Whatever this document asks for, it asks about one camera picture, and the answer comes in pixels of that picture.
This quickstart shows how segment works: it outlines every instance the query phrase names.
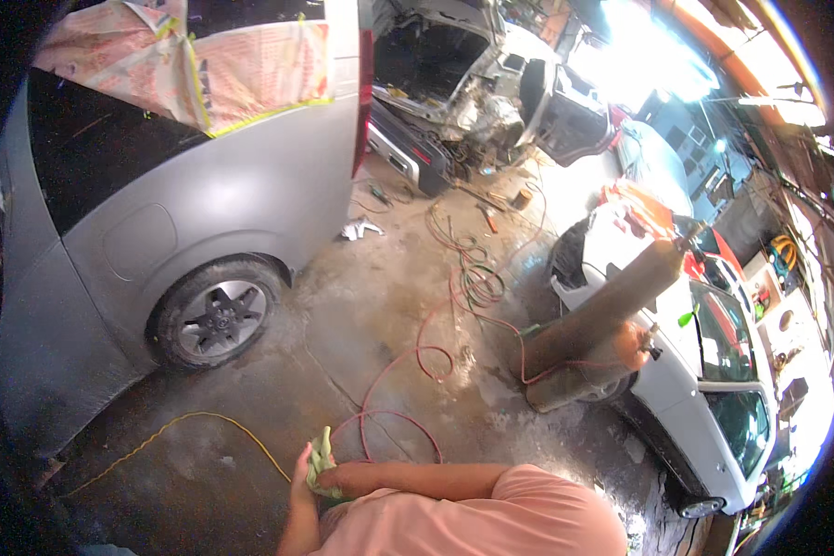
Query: rag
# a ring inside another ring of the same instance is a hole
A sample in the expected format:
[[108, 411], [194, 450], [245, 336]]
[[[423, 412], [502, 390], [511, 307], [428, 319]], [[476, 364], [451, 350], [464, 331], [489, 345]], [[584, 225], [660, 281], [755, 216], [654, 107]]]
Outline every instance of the rag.
[[331, 427], [324, 427], [322, 435], [312, 439], [312, 452], [309, 454], [309, 471], [306, 473], [306, 484], [317, 495], [339, 500], [343, 491], [339, 486], [322, 488], [318, 483], [318, 474], [336, 467], [331, 461]]

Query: windshield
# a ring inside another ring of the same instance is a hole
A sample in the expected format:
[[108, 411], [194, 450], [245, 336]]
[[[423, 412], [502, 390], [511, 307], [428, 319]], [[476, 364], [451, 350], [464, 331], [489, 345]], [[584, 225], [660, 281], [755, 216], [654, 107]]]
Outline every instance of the windshield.
[[746, 383], [757, 380], [753, 346], [741, 305], [731, 295], [697, 280], [689, 283], [701, 350], [704, 380]]
[[769, 418], [763, 398], [756, 392], [706, 392], [704, 396], [747, 478], [769, 439]]

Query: car window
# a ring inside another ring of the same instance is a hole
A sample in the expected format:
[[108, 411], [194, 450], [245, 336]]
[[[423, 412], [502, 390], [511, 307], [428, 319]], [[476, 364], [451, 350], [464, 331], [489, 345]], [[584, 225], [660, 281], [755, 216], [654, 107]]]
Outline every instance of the car window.
[[770, 434], [763, 398], [757, 392], [705, 392], [704, 397], [748, 478], [763, 456]]
[[701, 377], [723, 382], [757, 380], [753, 346], [745, 315], [733, 296], [691, 280], [698, 345], [701, 352]]
[[59, 235], [145, 172], [209, 138], [54, 74], [28, 77], [37, 179]]
[[189, 0], [189, 33], [204, 38], [231, 29], [324, 19], [323, 0]]

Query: red hose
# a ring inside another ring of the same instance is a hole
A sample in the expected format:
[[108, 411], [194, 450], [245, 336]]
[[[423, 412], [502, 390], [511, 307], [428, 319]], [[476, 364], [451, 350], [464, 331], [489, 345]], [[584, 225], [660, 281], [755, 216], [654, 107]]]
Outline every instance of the red hose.
[[[538, 177], [539, 177], [539, 179], [541, 179], [541, 184], [543, 184], [543, 178], [541, 177], [541, 165], [540, 165], [540, 163], [538, 163]], [[503, 269], [505, 269], [507, 266], [510, 265], [510, 263], [513, 261], [513, 259], [516, 257], [516, 255], [520, 251], [522, 251], [527, 246], [534, 243], [534, 241], [536, 241], [541, 236], [541, 232], [543, 231], [543, 225], [544, 225], [544, 222], [547, 218], [547, 197], [546, 197], [545, 194], [543, 194], [543, 188], [538, 188], [537, 191], [539, 193], [541, 193], [541, 197], [543, 198], [543, 214], [541, 216], [541, 223], [537, 227], [537, 230], [534, 232], [534, 236], [532, 236], [525, 243], [523, 243], [522, 246], [518, 247], [515, 251], [513, 251], [510, 254], [510, 256], [508, 256], [506, 259], [504, 259], [504, 261], [501, 262], [501, 264], [498, 266], [496, 271], [494, 271], [491, 274], [488, 274], [488, 275], [484, 276], [483, 278], [479, 279], [476, 282], [473, 282], [469, 288], [472, 290], [472, 292], [474, 294], [478, 293], [478, 296], [486, 296], [485, 293], [483, 293], [481, 291], [480, 286], [487, 283], [490, 279], [497, 277], [500, 274], [500, 272], [503, 271]], [[467, 257], [467, 259], [471, 259], [471, 257], [469, 256], [469, 253], [467, 251], [469, 251], [469, 250], [471, 250], [475, 247], [465, 246], [465, 245], [461, 245], [460, 243], [456, 243], [456, 242], [452, 243], [451, 241], [447, 241], [447, 240], [443, 239], [442, 237], [438, 236], [432, 226], [430, 226], [429, 228], [430, 228], [430, 234], [432, 235], [432, 237], [436, 241], [438, 241], [439, 243], [441, 243], [443, 246], [447, 247], [448, 249], [452, 249], [454, 251], [460, 252], [463, 256]], [[358, 419], [358, 427], [359, 427], [359, 431], [361, 433], [362, 449], [365, 451], [366, 461], [373, 461], [373, 459], [371, 458], [371, 452], [368, 450], [368, 447], [367, 447], [367, 438], [366, 438], [366, 435], [365, 435], [365, 417], [370, 416], [370, 415], [374, 415], [374, 414], [378, 414], [378, 413], [385, 413], [385, 414], [394, 415], [394, 416], [406, 419], [407, 421], [410, 421], [411, 423], [413, 423], [417, 428], [419, 428], [423, 432], [423, 434], [426, 435], [426, 437], [428, 439], [430, 439], [430, 442], [432, 443], [433, 449], [436, 451], [436, 457], [437, 457], [438, 462], [441, 463], [443, 461], [442, 460], [442, 451], [439, 449], [438, 443], [436, 442], [436, 439], [432, 436], [432, 433], [430, 433], [426, 429], [426, 427], [424, 427], [423, 425], [418, 423], [412, 417], [406, 416], [402, 413], [399, 413], [398, 411], [392, 411], [391, 409], [367, 409], [367, 406], [368, 406], [368, 403], [371, 400], [371, 395], [373, 394], [374, 389], [377, 387], [377, 384], [383, 379], [384, 376], [386, 376], [386, 374], [392, 369], [392, 367], [397, 365], [398, 362], [403, 360], [405, 357], [407, 357], [411, 353], [416, 354], [417, 364], [420, 366], [420, 369], [423, 371], [423, 373], [426, 374], [429, 378], [439, 382], [440, 384], [447, 377], [451, 376], [451, 374], [453, 372], [455, 372], [455, 358], [451, 355], [451, 353], [448, 350], [445, 350], [445, 348], [443, 348], [441, 346], [437, 346], [437, 345], [423, 345], [423, 344], [421, 344], [421, 339], [423, 338], [423, 331], [426, 329], [426, 326], [433, 319], [433, 317], [436, 316], [436, 313], [438, 312], [438, 310], [441, 309], [443, 306], [445, 306], [448, 303], [455, 303], [458, 307], [467, 311], [467, 313], [471, 313], [471, 314], [473, 314], [473, 315], [475, 315], [479, 318], [482, 318], [482, 319], [487, 320], [489, 322], [493, 322], [493, 323], [495, 323], [497, 325], [500, 325], [502, 327], [509, 328], [513, 331], [513, 333], [516, 335], [516, 338], [519, 339], [519, 349], [520, 349], [519, 376], [520, 376], [520, 379], [522, 380], [522, 384], [535, 383], [535, 382], [541, 380], [542, 378], [544, 378], [547, 374], [558, 370], [558, 367], [555, 366], [555, 367], [547, 369], [546, 371], [538, 374], [537, 376], [534, 376], [531, 379], [526, 380], [525, 379], [524, 343], [522, 341], [522, 336], [519, 334], [518, 328], [514, 327], [512, 324], [510, 324], [509, 322], [507, 322], [505, 320], [500, 320], [499, 318], [488, 317], [486, 315], [483, 315], [481, 313], [476, 312], [475, 310], [470, 309], [469, 307], [464, 306], [462, 301], [461, 301], [461, 297], [462, 297], [462, 295], [466, 294], [466, 289], [467, 288], [462, 287], [460, 289], [456, 289], [455, 288], [455, 278], [456, 277], [457, 277], [456, 271], [452, 270], [451, 271], [451, 276], [448, 278], [448, 296], [443, 301], [441, 301], [438, 305], [434, 306], [432, 308], [432, 310], [430, 311], [430, 314], [428, 314], [426, 316], [426, 318], [423, 319], [423, 323], [421, 323], [420, 329], [417, 332], [417, 339], [414, 343], [414, 347], [412, 347], [410, 350], [407, 350], [406, 352], [402, 353], [397, 358], [395, 358], [391, 363], [389, 363], [377, 375], [377, 378], [375, 378], [373, 380], [373, 382], [371, 383], [371, 387], [368, 388], [367, 394], [365, 394], [365, 400], [362, 402], [362, 405], [361, 405], [361, 408], [360, 408], [361, 411], [356, 413], [356, 415], [346, 419], [343, 423], [340, 424], [340, 426], [338, 426], [334, 430], [334, 433], [331, 435], [331, 439], [333, 439], [337, 435], [337, 433], [340, 432], [340, 430], [342, 430], [344, 427], [346, 427], [346, 425], [348, 425], [349, 423], [352, 423], [353, 421]], [[492, 299], [492, 301], [499, 301], [499, 299], [500, 298], [498, 297], [498, 298]], [[427, 369], [426, 366], [424, 365], [423, 359], [421, 357], [421, 353], [423, 352], [423, 350], [434, 350], [434, 351], [439, 351], [440, 353], [442, 353], [445, 356], [445, 358], [448, 359], [448, 370], [444, 373], [430, 372], [430, 370]], [[590, 363], [588, 361], [569, 361], [569, 363], [570, 364], [580, 363], [580, 364], [583, 364], [583, 365], [586, 365], [586, 366], [608, 366], [606, 364]]]

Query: wet floor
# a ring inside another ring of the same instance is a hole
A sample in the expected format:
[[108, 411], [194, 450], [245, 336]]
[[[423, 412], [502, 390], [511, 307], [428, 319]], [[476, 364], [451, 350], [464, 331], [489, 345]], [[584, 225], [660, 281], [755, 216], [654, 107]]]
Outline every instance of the wet floor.
[[[436, 216], [456, 236], [471, 235], [500, 268], [506, 291], [480, 311], [518, 329], [558, 317], [546, 282], [547, 252], [557, 235], [586, 216], [604, 180], [617, 172], [610, 153], [569, 168], [538, 165], [477, 180], [473, 187], [511, 196], [526, 183], [543, 187], [523, 215], [494, 217], [491, 233], [477, 201], [452, 190]], [[122, 395], [78, 440], [78, 456], [56, 476], [68, 492], [127, 454], [173, 417], [210, 411], [250, 429], [287, 471], [305, 442], [326, 424], [359, 411], [380, 371], [412, 350], [425, 319], [424, 367], [407, 355], [379, 382], [367, 409], [389, 409], [420, 422], [444, 461], [534, 463], [607, 496], [622, 515], [632, 553], [700, 550], [709, 524], [680, 519], [667, 505], [662, 465], [607, 406], [573, 404], [547, 415], [524, 399], [506, 362], [518, 350], [511, 331], [462, 310], [452, 312], [449, 277], [458, 255], [427, 228], [434, 201], [405, 194], [393, 171], [368, 158], [359, 177], [379, 180], [397, 199], [386, 214], [368, 214], [385, 235], [330, 243], [307, 267], [267, 334], [232, 364], [208, 373], [156, 372]], [[382, 211], [366, 183], [354, 198]], [[538, 223], [544, 215], [544, 228]], [[512, 253], [520, 249], [515, 256]], [[366, 419], [373, 459], [430, 462], [431, 442], [389, 414]], [[357, 423], [334, 438], [339, 461], [362, 459]], [[215, 417], [168, 428], [131, 459], [79, 494], [62, 499], [84, 543], [110, 542], [137, 554], [270, 554], [276, 548], [287, 483], [247, 435]]]

